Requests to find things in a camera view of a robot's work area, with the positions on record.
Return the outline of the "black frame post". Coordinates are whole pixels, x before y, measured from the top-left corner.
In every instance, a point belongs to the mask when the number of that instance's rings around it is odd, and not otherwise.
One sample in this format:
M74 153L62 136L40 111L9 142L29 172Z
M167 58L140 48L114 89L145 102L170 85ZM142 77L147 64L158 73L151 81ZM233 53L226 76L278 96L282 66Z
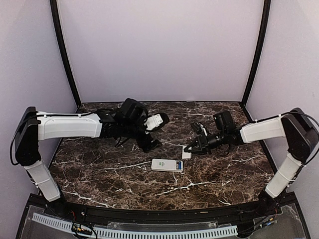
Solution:
M249 97L250 97L250 94L251 94L251 91L253 88L254 80L255 80L255 77L257 74L260 58L262 55L264 40L265 40L265 36L266 36L270 9L271 9L271 0L264 0L255 53L254 53L250 73L248 76L247 84L246 84L244 94L243 94L243 97L241 100L241 104L243 107L246 107L246 105L248 103L248 100L249 100Z
M61 26L61 21L60 21L60 16L59 16L59 10L58 10L58 1L56 0L50 0L50 8L51 8L51 15L52 15L52 20L53 20L53 25L54 25L54 30L55 30L55 35L58 43L58 48L60 51L60 56L62 59L64 71L67 77L68 85L70 87L74 102L77 107L80 107L82 105L76 83L74 80L74 76L72 73L70 61L68 58L68 53L63 37L63 32L62 32L62 26Z

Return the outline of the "black front rail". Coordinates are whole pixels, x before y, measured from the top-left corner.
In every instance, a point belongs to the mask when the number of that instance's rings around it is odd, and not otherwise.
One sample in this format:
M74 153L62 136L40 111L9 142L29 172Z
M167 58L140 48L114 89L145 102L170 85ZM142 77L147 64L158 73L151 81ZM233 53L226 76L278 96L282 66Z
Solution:
M217 208L166 211L112 209L66 202L65 209L67 213L70 211L75 213L76 221L97 225L106 225L108 222L164 224L218 221L219 223L245 223L257 217L281 212L281 209L271 207L267 212L261 213L257 201Z

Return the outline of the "white battery cover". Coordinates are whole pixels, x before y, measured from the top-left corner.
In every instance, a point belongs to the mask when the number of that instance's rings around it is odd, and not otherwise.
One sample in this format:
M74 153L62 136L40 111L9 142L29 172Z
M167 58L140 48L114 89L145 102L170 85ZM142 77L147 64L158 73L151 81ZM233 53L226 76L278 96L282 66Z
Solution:
M185 159L185 160L191 159L192 154L191 154L190 152L185 152L185 151L184 151L186 148L187 148L186 145L183 145L183 146L182 146L182 155L181 155L181 158L182 158L182 159Z

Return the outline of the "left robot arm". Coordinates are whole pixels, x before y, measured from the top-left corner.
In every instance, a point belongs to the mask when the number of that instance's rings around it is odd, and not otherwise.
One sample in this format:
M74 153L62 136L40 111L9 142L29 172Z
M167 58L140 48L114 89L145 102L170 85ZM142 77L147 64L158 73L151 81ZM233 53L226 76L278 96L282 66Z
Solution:
M12 137L9 158L11 164L21 165L33 179L51 209L59 217L70 213L70 205L44 165L39 152L39 141L53 138L90 137L113 138L119 147L134 139L143 152L149 152L161 143L151 133L169 122L165 113L150 115L146 106L127 98L120 108L98 109L84 114L56 114L39 112L28 107Z

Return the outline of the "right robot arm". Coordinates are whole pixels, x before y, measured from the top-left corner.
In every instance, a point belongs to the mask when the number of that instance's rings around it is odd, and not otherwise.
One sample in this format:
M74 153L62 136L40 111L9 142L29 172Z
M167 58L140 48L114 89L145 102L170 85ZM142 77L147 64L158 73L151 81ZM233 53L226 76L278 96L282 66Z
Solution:
M196 138L184 152L206 155L224 145L244 145L277 138L287 143L286 158L263 190L268 197L263 197L254 206L259 216L265 216L273 209L272 199L279 197L319 152L319 122L300 108L244 125L237 125L230 111L214 114L213 120L217 133L210 133L200 122L192 123Z

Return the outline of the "white remote control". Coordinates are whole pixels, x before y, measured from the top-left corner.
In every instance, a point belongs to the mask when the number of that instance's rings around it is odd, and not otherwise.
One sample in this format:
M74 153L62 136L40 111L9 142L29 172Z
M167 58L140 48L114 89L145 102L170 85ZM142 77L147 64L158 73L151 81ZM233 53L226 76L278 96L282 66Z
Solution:
M180 160L171 159L153 159L151 164L152 171L161 172L183 172L183 162L181 170L176 169L176 163Z

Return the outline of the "left black frame post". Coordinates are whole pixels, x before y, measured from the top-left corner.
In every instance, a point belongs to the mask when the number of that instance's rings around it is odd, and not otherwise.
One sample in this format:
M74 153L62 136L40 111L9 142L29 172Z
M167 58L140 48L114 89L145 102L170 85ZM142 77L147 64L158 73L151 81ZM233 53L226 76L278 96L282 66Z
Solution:
M77 107L80 107L82 105L76 83L74 80L74 76L72 73L70 61L68 58L68 53L63 37L63 32L62 32L62 26L61 26L61 21L60 21L60 16L59 16L59 10L58 10L58 1L56 0L50 0L50 8L51 8L51 15L52 15L52 20L53 20L53 25L54 25L54 30L55 30L55 35L58 43L58 48L60 51L60 56L62 59L64 71L67 77L68 85L70 87L74 102Z

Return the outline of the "right black frame post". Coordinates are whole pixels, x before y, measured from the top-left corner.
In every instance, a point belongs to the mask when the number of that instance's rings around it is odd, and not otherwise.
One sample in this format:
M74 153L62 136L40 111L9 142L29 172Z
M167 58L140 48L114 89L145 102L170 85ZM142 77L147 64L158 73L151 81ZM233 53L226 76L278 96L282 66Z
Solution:
M249 97L250 97L250 94L251 94L251 91L253 88L254 80L255 80L255 77L257 74L260 58L262 55L264 40L265 40L265 36L266 36L270 9L271 9L271 0L264 0L255 53L254 53L250 73L248 76L247 84L246 84L244 94L243 94L243 97L241 100L241 104L243 107L246 107L246 105L248 103L248 100L249 100Z

